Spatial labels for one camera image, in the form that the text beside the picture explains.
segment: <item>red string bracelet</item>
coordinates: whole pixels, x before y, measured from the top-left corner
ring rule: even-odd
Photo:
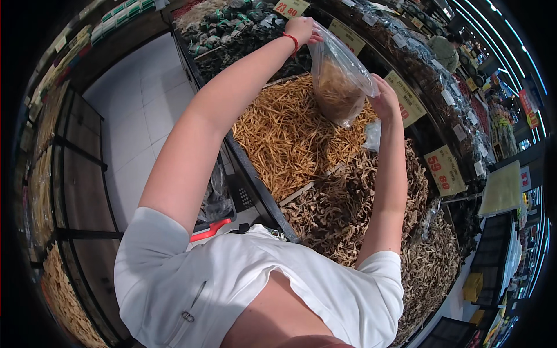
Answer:
[[[288,35],[288,34],[285,33],[285,32],[282,32],[282,36],[286,36],[286,37],[289,37],[289,38],[291,38],[292,40],[294,40],[294,44],[296,45],[296,48],[294,48],[294,52],[293,52],[292,55],[291,55],[291,57],[294,58],[294,56],[296,56],[296,52],[298,51],[298,40],[297,40],[294,36]]]

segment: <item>white floor tile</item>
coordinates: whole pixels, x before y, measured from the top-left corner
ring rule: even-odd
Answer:
[[[121,232],[131,221],[154,164],[153,150],[148,147],[106,181],[114,217]]]
[[[167,71],[155,73],[141,79],[143,105],[147,105],[159,95],[186,82],[187,79],[188,77],[181,65],[176,65]]]
[[[107,154],[105,161],[112,166],[112,173],[116,173],[151,146],[143,108],[132,112],[122,120],[108,122],[104,130],[103,153]]]
[[[180,57],[176,50],[174,38],[170,33],[152,40],[140,48],[140,51],[142,54],[140,70],[142,79],[180,65]]]
[[[174,87],[145,105],[151,144],[168,135],[194,96],[189,83]]]
[[[155,159],[159,158],[160,151],[163,149],[164,142],[167,140],[168,135],[165,135],[162,139],[157,140],[153,144],[153,153],[155,154]]]
[[[143,106],[139,78],[141,53],[128,55],[104,73],[84,93],[107,121],[115,121]]]

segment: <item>metal zipper pull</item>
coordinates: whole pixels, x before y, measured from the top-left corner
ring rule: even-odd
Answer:
[[[193,317],[193,315],[191,315],[187,311],[182,312],[182,318],[184,318],[187,322],[194,322],[195,321],[195,318]]]

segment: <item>red basket handle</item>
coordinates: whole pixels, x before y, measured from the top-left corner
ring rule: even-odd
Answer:
[[[212,224],[209,225],[209,230],[205,231],[205,232],[201,232],[201,233],[197,233],[194,234],[189,242],[193,243],[193,242],[197,242],[200,241],[201,239],[205,239],[205,238],[209,238],[209,237],[213,237],[215,234],[217,234],[217,231],[223,227],[224,225],[226,225],[227,223],[231,223],[232,220],[231,219],[224,219],[224,220],[220,220],[217,222],[213,222]]]

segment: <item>hand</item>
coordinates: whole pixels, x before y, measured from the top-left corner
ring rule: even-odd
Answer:
[[[323,41],[323,38],[313,31],[313,18],[311,17],[292,18],[286,23],[284,32],[298,40],[298,47],[306,43]]]
[[[379,88],[379,95],[375,98],[369,98],[373,110],[377,112],[381,121],[391,121],[393,119],[402,121],[397,94],[379,75],[373,73],[372,76]]]

